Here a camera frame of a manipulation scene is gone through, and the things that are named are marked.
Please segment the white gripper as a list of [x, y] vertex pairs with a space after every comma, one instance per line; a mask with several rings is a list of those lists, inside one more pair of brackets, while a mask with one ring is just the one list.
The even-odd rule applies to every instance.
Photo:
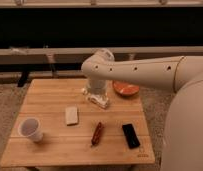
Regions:
[[99, 79], [88, 79], [83, 89], [87, 99], [96, 102], [107, 102], [106, 81]]

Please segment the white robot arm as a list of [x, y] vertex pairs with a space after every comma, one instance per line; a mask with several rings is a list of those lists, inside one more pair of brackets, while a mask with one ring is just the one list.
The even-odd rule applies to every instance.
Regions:
[[114, 60], [107, 49], [96, 51], [81, 70], [98, 91], [103, 80], [173, 91], [163, 134], [160, 171], [203, 171], [203, 56]]

